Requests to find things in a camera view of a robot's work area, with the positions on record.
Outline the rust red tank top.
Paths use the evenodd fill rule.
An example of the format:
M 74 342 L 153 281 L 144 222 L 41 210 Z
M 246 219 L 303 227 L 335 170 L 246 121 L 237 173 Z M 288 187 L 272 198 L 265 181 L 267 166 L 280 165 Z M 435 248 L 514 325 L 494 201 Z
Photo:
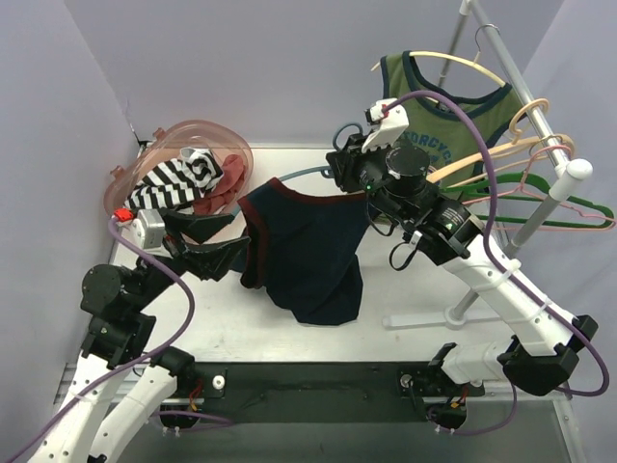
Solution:
M 216 187 L 203 198 L 193 202 L 193 212 L 196 215 L 224 213 L 244 186 L 246 167 L 239 154 L 227 156 L 222 169 L 223 176 Z

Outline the navy blue garment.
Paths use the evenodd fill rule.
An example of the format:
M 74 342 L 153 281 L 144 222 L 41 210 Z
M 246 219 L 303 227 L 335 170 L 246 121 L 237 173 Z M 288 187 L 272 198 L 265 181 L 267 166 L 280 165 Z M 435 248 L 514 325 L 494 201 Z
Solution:
M 250 242 L 232 269 L 243 287 L 264 289 L 300 323 L 357 319 L 363 291 L 357 251 L 378 214 L 364 196 L 309 196 L 272 178 L 239 205 Z

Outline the olive green garment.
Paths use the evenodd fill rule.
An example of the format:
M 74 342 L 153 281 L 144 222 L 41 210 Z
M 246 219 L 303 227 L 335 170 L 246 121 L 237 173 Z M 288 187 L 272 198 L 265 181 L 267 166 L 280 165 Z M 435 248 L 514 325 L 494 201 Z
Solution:
M 471 119 L 490 149 L 504 134 L 522 104 L 511 85 L 498 85 L 478 97 L 456 96 L 427 80 L 408 51 L 380 59 L 383 98 L 399 98 L 413 91 L 432 91 L 456 103 Z M 478 152 L 468 128 L 447 106 L 433 98 L 415 98 L 403 103 L 409 126 L 398 138 L 398 147 L 425 151 L 435 169 L 446 167 Z

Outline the beige wooden hanger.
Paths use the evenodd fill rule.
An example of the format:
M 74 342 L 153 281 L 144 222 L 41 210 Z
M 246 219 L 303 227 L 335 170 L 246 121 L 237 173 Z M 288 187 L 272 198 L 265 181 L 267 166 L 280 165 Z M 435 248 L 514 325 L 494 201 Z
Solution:
M 523 115 L 528 115 L 530 111 L 534 109 L 540 109 L 541 112 L 546 115 L 550 109 L 550 102 L 546 98 L 534 99 L 530 103 L 524 105 L 523 108 L 515 114 L 513 120 L 508 125 L 508 134 L 510 135 L 509 141 L 488 149 L 488 153 L 493 160 L 509 157 L 524 150 L 532 150 L 536 145 L 543 142 L 543 139 L 538 136 L 523 138 L 523 133 L 531 127 L 531 123 L 528 123 L 527 126 L 523 128 L 518 127 L 518 122 Z M 474 174 L 471 177 L 465 179 L 460 178 L 458 181 L 449 184 L 446 184 L 446 180 L 455 177 L 466 168 L 473 167 L 481 160 L 482 154 L 480 152 L 471 154 L 462 160 L 455 161 L 450 165 L 430 172 L 426 179 L 429 182 L 438 184 L 442 188 L 471 184 L 474 181 L 487 178 L 488 175 L 485 173 Z

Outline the black white striped tank top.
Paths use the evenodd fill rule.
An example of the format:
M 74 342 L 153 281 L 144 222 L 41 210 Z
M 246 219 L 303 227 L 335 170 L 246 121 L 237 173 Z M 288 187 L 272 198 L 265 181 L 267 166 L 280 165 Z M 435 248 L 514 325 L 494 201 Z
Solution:
M 222 176 L 223 169 L 211 150 L 182 148 L 178 157 L 148 171 L 123 205 L 130 209 L 176 209 L 203 198 Z

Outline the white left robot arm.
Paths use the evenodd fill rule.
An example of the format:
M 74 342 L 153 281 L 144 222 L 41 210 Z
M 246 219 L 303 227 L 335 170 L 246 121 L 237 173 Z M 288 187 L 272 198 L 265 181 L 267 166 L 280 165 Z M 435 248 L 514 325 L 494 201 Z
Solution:
M 249 240 L 212 238 L 233 220 L 228 213 L 113 212 L 109 232 L 136 254 L 136 265 L 99 264 L 84 276 L 80 308 L 91 319 L 80 347 L 83 364 L 57 413 L 29 444 L 31 461 L 116 462 L 165 399 L 192 392 L 195 358 L 174 345 L 197 306 L 182 277 L 220 281 L 228 273 Z M 187 314 L 167 340 L 148 349 L 156 318 L 145 310 L 171 286 L 184 292 Z

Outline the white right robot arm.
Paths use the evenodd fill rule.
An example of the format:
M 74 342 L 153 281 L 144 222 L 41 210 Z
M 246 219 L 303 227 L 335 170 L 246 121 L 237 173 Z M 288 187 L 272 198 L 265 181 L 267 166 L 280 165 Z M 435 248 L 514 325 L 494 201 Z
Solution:
M 447 394 L 459 385 L 508 381 L 536 396 L 561 389 L 590 345 L 596 321 L 557 308 L 502 253 L 487 222 L 448 198 L 427 178 L 429 156 L 414 147 L 363 151 L 364 137 L 326 160 L 336 186 L 361 193 L 368 203 L 419 237 L 416 250 L 459 278 L 509 326 L 513 336 L 477 345 L 444 346 L 427 370 L 430 387 Z

